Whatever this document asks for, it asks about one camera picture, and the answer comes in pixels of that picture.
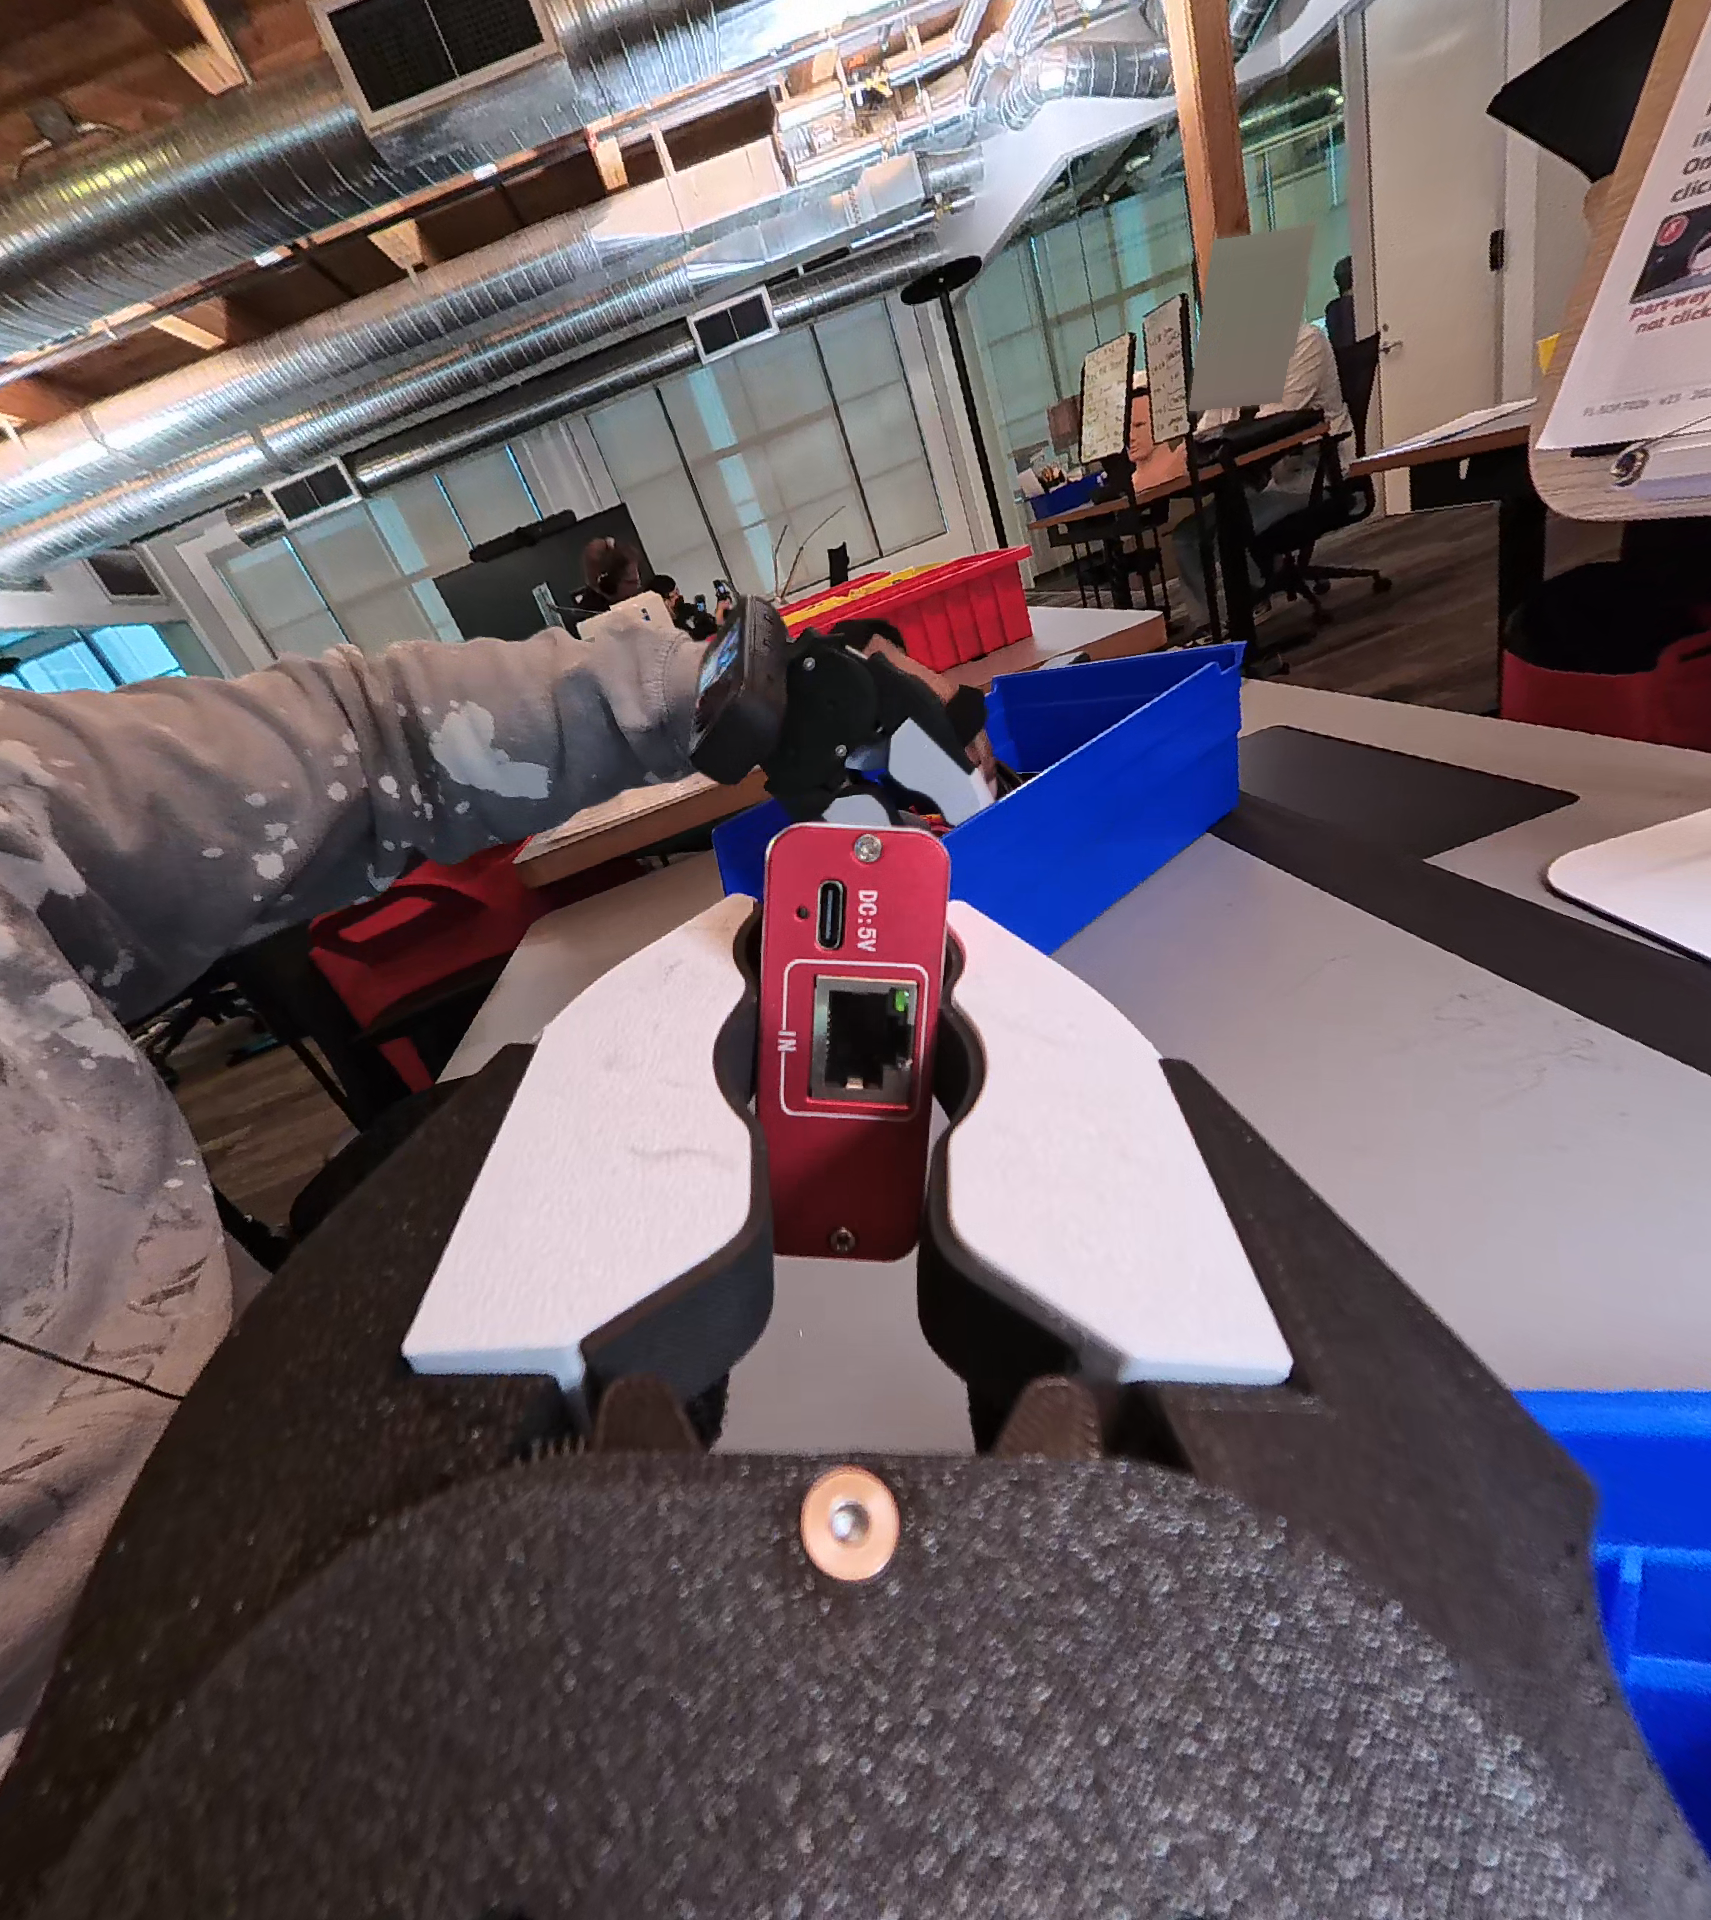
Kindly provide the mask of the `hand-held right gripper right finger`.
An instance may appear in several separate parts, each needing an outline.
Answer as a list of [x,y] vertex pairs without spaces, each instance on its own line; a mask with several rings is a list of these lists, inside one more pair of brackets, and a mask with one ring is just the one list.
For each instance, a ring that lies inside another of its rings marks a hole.
[[923,1334],[971,1384],[1283,1384],[1289,1343],[1155,1043],[957,900],[917,1244]]

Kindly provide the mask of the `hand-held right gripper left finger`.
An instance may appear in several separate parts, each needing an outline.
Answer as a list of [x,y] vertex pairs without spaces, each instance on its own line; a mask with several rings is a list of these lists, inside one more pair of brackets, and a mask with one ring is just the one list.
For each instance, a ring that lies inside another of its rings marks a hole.
[[419,1375],[723,1380],[771,1313],[727,893],[541,1031],[401,1341]]

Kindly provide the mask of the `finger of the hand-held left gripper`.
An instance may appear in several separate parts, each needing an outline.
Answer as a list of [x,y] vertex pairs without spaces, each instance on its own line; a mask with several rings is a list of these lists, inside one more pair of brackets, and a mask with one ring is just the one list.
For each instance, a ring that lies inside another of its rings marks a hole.
[[917,798],[915,809],[963,826],[997,798],[995,784],[957,743],[947,714],[913,714],[887,736],[885,775]]

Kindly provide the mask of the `red ethernet switch box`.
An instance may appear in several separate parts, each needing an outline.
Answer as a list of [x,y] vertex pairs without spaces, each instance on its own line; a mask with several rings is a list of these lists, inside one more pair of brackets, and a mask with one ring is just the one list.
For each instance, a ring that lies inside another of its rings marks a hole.
[[915,1249],[949,860],[917,827],[797,823],[767,849],[755,1111],[781,1257]]

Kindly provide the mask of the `person's left forearm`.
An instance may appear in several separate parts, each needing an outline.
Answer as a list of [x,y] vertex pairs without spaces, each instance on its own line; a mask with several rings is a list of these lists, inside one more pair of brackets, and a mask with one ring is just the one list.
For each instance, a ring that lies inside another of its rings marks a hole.
[[0,685],[0,1779],[110,1525],[228,1334],[228,1235],[134,1043],[218,960],[691,771],[703,649],[339,646],[236,679]]

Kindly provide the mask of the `red plastic bin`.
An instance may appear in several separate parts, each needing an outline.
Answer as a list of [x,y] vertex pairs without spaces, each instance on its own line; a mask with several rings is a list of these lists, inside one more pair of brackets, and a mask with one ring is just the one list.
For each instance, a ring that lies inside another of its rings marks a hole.
[[1501,638],[1499,717],[1711,754],[1711,602],[1589,562],[1541,582]]
[[1025,543],[947,562],[867,572],[795,595],[781,608],[789,633],[849,620],[881,620],[909,655],[935,670],[985,659],[1033,636],[1021,567]]

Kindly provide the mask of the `black monitor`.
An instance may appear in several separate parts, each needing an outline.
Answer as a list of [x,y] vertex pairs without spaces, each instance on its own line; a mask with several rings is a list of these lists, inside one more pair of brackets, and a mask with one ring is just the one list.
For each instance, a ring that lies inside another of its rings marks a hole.
[[433,576],[439,604],[465,639],[525,639],[545,628],[573,632],[617,593],[647,588],[655,567],[627,506],[539,518],[469,550],[465,564]]

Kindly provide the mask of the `red bag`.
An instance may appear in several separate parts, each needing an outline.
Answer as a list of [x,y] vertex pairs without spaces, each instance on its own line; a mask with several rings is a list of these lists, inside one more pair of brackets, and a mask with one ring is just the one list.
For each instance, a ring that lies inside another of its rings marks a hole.
[[307,951],[363,1040],[425,1092],[527,930],[555,907],[507,845],[421,861],[383,891],[315,918]]

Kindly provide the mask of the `black office chair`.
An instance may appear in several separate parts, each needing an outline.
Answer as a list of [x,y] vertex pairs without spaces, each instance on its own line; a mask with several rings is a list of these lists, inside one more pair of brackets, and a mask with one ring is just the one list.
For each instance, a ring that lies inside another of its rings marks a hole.
[[1373,347],[1337,347],[1323,328],[1303,321],[1281,395],[1257,411],[1291,423],[1319,417],[1317,438],[1271,458],[1261,490],[1249,498],[1257,593],[1301,602],[1313,628],[1325,623],[1323,597],[1333,583],[1367,582],[1373,593],[1391,588],[1377,570],[1315,559],[1317,542],[1371,515],[1375,506],[1373,480],[1349,472],[1365,451],[1375,358]]

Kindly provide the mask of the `wooden background desk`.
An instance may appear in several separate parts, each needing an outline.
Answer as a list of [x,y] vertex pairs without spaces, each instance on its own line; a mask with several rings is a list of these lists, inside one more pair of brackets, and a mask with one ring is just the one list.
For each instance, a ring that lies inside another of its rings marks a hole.
[[1543,577],[1547,508],[1533,481],[1529,431],[1535,402],[1525,395],[1465,413],[1425,433],[1357,458],[1353,475],[1403,472],[1417,513],[1469,506],[1497,508],[1495,663],[1507,621]]

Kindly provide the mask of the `wooden instruction sheet board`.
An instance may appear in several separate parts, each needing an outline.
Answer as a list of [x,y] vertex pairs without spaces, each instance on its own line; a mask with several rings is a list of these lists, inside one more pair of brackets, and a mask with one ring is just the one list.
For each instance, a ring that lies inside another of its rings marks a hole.
[[1671,4],[1531,417],[1559,515],[1711,515],[1711,4]]

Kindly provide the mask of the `black angled panel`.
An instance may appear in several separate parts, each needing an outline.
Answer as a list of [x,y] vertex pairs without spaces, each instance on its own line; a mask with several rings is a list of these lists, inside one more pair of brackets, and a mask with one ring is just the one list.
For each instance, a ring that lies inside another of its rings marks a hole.
[[1587,183],[1609,179],[1669,9],[1669,1],[1615,6],[1503,84],[1487,115],[1561,158]]

